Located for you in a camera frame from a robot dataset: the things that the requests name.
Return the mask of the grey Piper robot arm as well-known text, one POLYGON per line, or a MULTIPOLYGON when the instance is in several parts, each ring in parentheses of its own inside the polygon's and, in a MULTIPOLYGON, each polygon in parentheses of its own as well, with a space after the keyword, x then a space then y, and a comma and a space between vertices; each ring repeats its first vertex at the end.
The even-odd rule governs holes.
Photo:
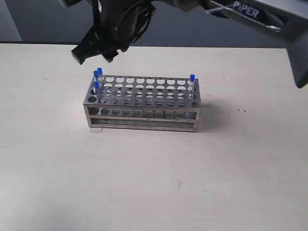
MULTIPOLYGON (((169 0, 184 12, 207 14, 242 23, 286 48, 295 85, 308 83, 308 3, 305 0, 169 0)), ((108 62, 125 52, 147 30, 155 7, 150 0, 92 0, 93 24, 72 50, 79 64, 101 55, 108 62)))

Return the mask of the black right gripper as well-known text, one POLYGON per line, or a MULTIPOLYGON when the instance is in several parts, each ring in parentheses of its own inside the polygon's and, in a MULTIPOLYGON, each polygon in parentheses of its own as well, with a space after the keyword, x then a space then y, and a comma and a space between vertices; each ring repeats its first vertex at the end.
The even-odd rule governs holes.
POLYGON ((151 0, 92 0, 93 28, 71 50, 79 64, 101 55, 111 63, 147 30, 155 7, 151 0))

